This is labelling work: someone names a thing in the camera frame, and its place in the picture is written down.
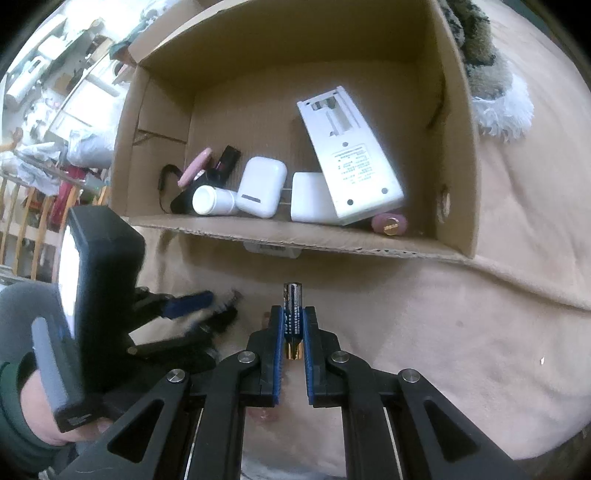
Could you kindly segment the person's left hand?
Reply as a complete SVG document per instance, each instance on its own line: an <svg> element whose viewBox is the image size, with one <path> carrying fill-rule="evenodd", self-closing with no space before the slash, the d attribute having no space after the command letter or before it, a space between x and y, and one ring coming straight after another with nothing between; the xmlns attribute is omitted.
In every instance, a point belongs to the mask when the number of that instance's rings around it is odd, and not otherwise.
<svg viewBox="0 0 591 480"><path fill-rule="evenodd" d="M61 432L53 417L38 370L24 383L20 392L20 405L24 420L32 433L39 440L55 447L97 440L113 424L109 419L99 418L80 428Z"/></svg>

